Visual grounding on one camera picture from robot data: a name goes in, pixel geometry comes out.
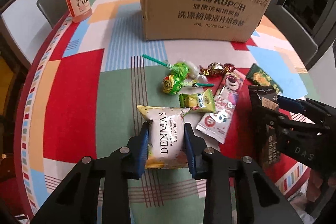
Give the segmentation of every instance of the black snack package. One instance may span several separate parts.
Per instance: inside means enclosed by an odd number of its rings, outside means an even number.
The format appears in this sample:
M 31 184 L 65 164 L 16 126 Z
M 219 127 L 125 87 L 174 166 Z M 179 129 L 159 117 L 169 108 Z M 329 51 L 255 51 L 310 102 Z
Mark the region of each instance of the black snack package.
M 275 129 L 263 123 L 263 120 L 258 117 L 258 112 L 254 111 L 254 108 L 257 105 L 262 105 L 279 111 L 278 96 L 272 86 L 249 85 L 248 89 L 252 105 L 254 130 L 256 133 L 258 164 L 265 170 L 271 164 L 279 161 L 280 152 L 276 150 L 277 136 Z

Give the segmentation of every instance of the snack package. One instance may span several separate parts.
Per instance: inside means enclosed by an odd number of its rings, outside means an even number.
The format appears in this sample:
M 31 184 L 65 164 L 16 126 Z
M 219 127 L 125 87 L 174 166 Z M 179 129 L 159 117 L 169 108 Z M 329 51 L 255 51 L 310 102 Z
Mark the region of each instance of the snack package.
M 150 107 L 137 105 L 144 119 L 150 122 L 146 168 L 175 169 L 188 167 L 182 151 L 183 116 L 189 108 Z
M 189 112 L 214 112 L 215 102 L 211 89 L 195 94 L 181 93 L 178 96 L 181 107 L 189 107 Z
M 258 164 L 265 170 L 270 165 L 279 161 L 280 152 L 276 149 L 277 135 L 274 127 L 259 122 L 260 117 L 253 108 L 257 105 L 279 111 L 276 90 L 270 86 L 249 85 L 249 94 L 252 105 L 252 115 L 256 132 L 256 149 L 258 153 Z
M 224 143 L 244 80 L 237 70 L 224 76 L 215 95 L 216 112 L 204 114 L 196 129 Z
M 250 68 L 246 78 L 250 79 L 254 84 L 260 86 L 271 85 L 277 92 L 277 94 L 282 94 L 283 89 L 257 64 L 253 64 Z

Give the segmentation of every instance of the table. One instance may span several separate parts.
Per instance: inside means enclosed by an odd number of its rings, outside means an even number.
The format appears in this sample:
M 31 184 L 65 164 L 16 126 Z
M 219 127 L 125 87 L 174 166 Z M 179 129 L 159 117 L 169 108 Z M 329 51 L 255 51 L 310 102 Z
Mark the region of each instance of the table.
M 142 59 L 142 54 L 171 63 L 185 58 L 205 67 L 215 61 L 233 63 L 244 74 L 258 63 L 283 88 L 284 96 L 318 100 L 300 58 L 265 16 L 247 43 L 207 41 L 204 49 L 202 40 L 143 41 L 140 0 L 90 3 L 93 14 L 89 19 L 73 23 L 65 15 L 55 26 L 22 91 L 14 154 L 22 202 L 30 218 L 83 156 L 108 156 L 139 132 L 143 119 L 136 104 L 179 107 L 177 96 L 161 92 L 167 69 Z M 255 155 L 248 84 L 246 80 L 223 145 L 196 132 L 230 157 Z M 287 114 L 294 120 L 306 119 Z M 188 114 L 185 120 L 195 127 L 201 115 Z M 307 167 L 281 157 L 266 173 L 289 195 L 307 179 Z M 98 216 L 103 186 L 102 182 Z M 188 169 L 146 170 L 139 181 L 129 181 L 134 221 L 201 223 L 205 187 L 206 181 L 192 180 Z

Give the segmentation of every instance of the bottle label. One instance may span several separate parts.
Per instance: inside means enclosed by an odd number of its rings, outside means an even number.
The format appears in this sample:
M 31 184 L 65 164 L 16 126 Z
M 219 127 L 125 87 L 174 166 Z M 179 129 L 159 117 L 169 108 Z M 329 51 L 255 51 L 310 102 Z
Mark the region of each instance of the bottle label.
M 66 0 L 69 11 L 73 17 L 82 15 L 90 10 L 91 5 L 89 0 Z

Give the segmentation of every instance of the tablecloth border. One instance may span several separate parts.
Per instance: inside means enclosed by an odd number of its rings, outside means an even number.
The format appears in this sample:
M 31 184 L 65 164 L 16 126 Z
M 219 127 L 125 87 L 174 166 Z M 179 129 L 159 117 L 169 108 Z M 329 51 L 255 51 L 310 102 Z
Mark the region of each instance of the tablecloth border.
M 31 65 L 31 68 L 29 69 L 29 72 L 26 77 L 25 84 L 22 88 L 19 104 L 17 107 L 16 112 L 16 120 L 15 120 L 15 129 L 14 129 L 14 167 L 15 167 L 15 174 L 16 174 L 16 180 L 18 185 L 18 191 L 21 198 L 22 207 L 24 210 L 24 214 L 26 214 L 29 219 L 31 220 L 33 218 L 33 212 L 31 210 L 31 206 L 28 200 L 28 196 L 26 194 L 26 187 L 24 183 L 23 178 L 23 171 L 22 171 L 22 165 L 21 165 L 21 137 L 22 137 L 22 121 L 24 119 L 24 111 L 25 111 L 25 105 L 26 100 L 30 92 L 30 87 L 34 79 L 34 75 L 36 70 L 38 69 L 38 65 L 46 52 L 46 50 L 49 47 L 50 42 L 52 41 L 53 37 L 56 35 L 56 32 L 61 27 L 67 16 L 69 15 L 69 11 L 67 11 L 61 19 L 57 22 L 57 24 L 54 26 L 50 34 L 47 36 L 43 44 L 41 45 L 40 49 L 38 50 L 33 63 Z

